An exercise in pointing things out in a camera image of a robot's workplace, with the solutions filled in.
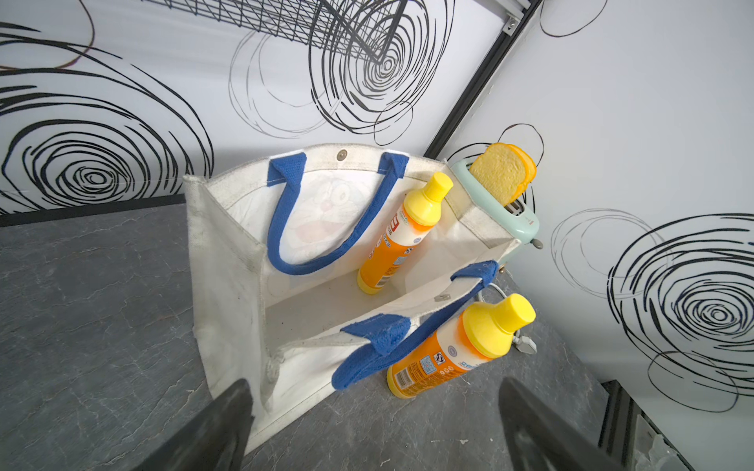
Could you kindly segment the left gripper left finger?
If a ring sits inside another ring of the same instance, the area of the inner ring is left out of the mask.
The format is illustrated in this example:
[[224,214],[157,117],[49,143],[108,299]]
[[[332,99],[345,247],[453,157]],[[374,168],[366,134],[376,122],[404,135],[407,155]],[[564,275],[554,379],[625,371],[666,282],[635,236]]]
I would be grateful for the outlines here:
[[239,470],[254,421],[252,411],[249,383],[237,380],[136,469]]

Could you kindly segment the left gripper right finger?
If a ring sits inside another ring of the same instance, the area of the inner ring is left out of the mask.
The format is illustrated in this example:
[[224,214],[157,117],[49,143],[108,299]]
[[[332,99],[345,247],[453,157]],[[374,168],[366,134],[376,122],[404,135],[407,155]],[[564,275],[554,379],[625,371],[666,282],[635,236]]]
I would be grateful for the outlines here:
[[620,470],[559,414],[515,378],[503,380],[499,411],[516,470]]

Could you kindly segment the orange soap bottle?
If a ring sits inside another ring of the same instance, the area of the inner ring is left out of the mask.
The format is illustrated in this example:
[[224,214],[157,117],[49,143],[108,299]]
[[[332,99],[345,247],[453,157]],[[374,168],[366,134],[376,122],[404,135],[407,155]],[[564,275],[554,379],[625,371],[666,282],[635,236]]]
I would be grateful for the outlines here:
[[388,387],[407,400],[461,377],[508,354],[514,334],[535,319],[534,308],[520,294],[496,304],[473,302],[389,367]]
[[442,203],[454,183],[435,173],[423,188],[409,192],[357,273],[366,294],[378,294],[404,265],[410,253],[440,222]]

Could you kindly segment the white canvas bag blue handles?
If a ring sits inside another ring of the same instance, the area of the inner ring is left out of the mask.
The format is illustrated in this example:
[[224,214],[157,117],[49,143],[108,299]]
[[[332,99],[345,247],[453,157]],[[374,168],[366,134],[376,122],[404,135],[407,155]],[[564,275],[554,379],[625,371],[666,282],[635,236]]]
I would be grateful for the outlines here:
[[522,246],[455,183],[398,272],[363,292],[357,272],[404,198],[447,172],[394,150],[320,144],[186,177],[194,334],[212,396],[249,384],[248,451],[406,356]]

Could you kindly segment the mint green toaster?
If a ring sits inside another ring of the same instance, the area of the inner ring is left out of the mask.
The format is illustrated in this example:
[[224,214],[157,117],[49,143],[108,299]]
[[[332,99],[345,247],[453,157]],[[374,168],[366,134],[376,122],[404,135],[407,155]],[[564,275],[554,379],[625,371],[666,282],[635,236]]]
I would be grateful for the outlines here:
[[469,167],[475,160],[475,157],[467,157],[451,166],[451,171],[469,195],[470,200],[517,241],[542,250],[544,247],[542,241],[536,239],[540,222],[535,213],[518,200],[508,205],[500,204],[469,172]]

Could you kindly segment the right bread slice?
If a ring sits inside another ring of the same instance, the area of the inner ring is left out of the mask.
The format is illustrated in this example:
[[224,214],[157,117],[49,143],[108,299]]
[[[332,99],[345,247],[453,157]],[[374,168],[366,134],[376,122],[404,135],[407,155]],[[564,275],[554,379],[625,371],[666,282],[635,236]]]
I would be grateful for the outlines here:
[[512,201],[514,201],[525,193],[528,186],[536,178],[537,166],[534,160],[518,146],[509,144],[508,148],[520,159],[520,163],[522,163],[524,168],[524,177],[516,187],[516,192],[512,198]]

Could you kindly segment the bread slice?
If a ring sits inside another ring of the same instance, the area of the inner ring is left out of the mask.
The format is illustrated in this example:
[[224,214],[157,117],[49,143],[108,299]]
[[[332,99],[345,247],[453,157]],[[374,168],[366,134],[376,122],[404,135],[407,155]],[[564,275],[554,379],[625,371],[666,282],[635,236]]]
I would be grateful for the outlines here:
[[502,205],[514,202],[512,198],[516,187],[524,177],[524,168],[520,159],[506,143],[491,144],[471,164],[469,172]]
[[520,163],[522,163],[524,168],[524,177],[516,187],[516,192],[512,198],[512,201],[514,201],[525,193],[528,186],[536,178],[537,166],[534,160],[518,146],[509,144],[508,148],[520,159]]

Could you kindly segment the left bread slice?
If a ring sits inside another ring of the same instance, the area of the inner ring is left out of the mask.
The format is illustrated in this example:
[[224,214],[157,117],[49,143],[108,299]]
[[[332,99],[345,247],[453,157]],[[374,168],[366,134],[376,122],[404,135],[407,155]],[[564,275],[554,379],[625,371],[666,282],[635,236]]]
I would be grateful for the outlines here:
[[520,159],[506,143],[491,144],[471,164],[469,172],[502,205],[514,202],[512,198],[516,187],[524,177],[524,168]]

